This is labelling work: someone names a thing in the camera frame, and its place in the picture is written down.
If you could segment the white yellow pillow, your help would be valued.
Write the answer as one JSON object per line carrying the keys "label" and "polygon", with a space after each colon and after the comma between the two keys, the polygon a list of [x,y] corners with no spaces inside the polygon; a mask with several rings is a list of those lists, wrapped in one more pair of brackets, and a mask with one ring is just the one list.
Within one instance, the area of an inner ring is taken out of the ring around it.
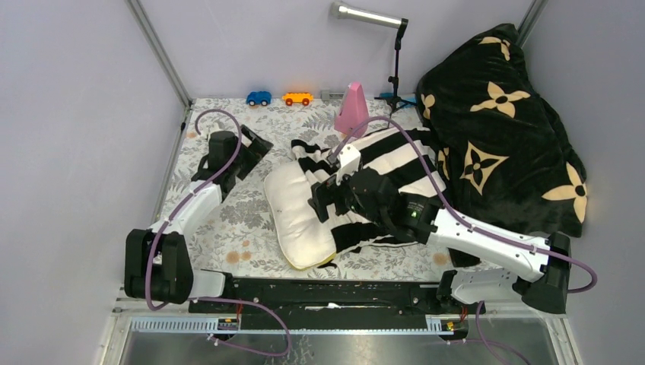
{"label": "white yellow pillow", "polygon": [[331,230],[309,206],[310,184],[296,161],[277,166],[263,183],[281,253],[296,270],[319,267],[336,256]]}

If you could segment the black white striped pillow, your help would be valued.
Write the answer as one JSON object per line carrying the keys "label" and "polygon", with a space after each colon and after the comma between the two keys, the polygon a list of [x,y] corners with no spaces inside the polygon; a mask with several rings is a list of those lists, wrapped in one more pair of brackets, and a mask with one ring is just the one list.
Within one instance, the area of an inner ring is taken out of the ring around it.
{"label": "black white striped pillow", "polygon": [[[417,154],[405,137],[394,128],[366,134],[351,143],[361,152],[366,168],[387,176],[401,193],[434,197],[437,193],[427,177]],[[308,144],[300,139],[291,141],[291,151],[310,185],[334,174],[327,157],[333,150]],[[324,223],[333,237],[336,252],[343,254],[362,246],[413,246],[415,243],[396,239],[384,229],[354,212],[331,216]]]}

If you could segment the pink metronome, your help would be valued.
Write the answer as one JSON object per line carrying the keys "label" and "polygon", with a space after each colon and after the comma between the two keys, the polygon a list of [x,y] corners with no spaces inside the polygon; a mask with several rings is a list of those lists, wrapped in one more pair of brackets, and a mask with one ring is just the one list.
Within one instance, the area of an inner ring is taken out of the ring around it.
{"label": "pink metronome", "polygon": [[340,110],[335,115],[334,130],[343,135],[350,135],[354,138],[362,137],[367,130],[359,125],[369,117],[367,101],[360,82],[354,81],[348,85],[342,98]]}

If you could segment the silver flashlight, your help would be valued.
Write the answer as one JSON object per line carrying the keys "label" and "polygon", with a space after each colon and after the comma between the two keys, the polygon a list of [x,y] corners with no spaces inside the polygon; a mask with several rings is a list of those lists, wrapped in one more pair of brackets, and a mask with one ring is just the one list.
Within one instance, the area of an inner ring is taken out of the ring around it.
{"label": "silver flashlight", "polygon": [[401,98],[399,97],[399,57],[402,48],[402,38],[404,37],[408,27],[408,19],[402,17],[392,17],[389,15],[356,8],[339,1],[333,2],[331,4],[330,14],[338,19],[360,21],[368,24],[375,24],[382,27],[396,29],[397,33],[394,41],[394,75],[390,75],[388,77],[388,83],[392,85],[393,96],[390,99],[384,101],[386,102],[386,105],[390,107],[390,111],[392,113],[400,110],[402,107],[396,106],[396,104],[401,101]]}

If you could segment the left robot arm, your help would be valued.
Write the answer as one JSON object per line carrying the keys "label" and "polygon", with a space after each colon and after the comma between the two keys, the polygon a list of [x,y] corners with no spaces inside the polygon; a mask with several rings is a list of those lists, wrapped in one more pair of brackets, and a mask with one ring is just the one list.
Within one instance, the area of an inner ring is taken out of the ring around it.
{"label": "left robot arm", "polygon": [[126,237],[124,291],[127,297],[181,304],[207,297],[219,313],[232,309],[234,289],[227,275],[192,267],[188,242],[239,181],[273,148],[270,141],[243,125],[240,135],[229,131],[210,134],[208,152],[199,161],[177,213],[149,228],[134,229]]}

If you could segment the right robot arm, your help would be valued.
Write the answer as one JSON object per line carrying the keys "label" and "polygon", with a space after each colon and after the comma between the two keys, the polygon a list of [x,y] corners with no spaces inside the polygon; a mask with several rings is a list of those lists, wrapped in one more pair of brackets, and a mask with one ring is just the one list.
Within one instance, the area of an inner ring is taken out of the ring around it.
{"label": "right robot arm", "polygon": [[480,301],[521,301],[550,314],[563,314],[570,278],[570,240],[501,229],[465,215],[454,217],[437,196],[399,192],[389,178],[367,168],[339,179],[330,176],[311,189],[319,221],[355,213],[405,243],[429,243],[495,264],[494,269],[442,275],[433,302],[446,313]]}

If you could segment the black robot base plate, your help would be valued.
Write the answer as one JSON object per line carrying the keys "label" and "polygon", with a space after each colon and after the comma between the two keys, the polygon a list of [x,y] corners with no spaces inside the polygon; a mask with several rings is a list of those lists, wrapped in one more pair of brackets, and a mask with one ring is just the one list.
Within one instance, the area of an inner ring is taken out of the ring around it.
{"label": "black robot base plate", "polygon": [[243,330],[420,331],[427,316],[454,322],[475,304],[454,300],[435,282],[228,278],[223,301],[198,300],[190,313],[232,315]]}

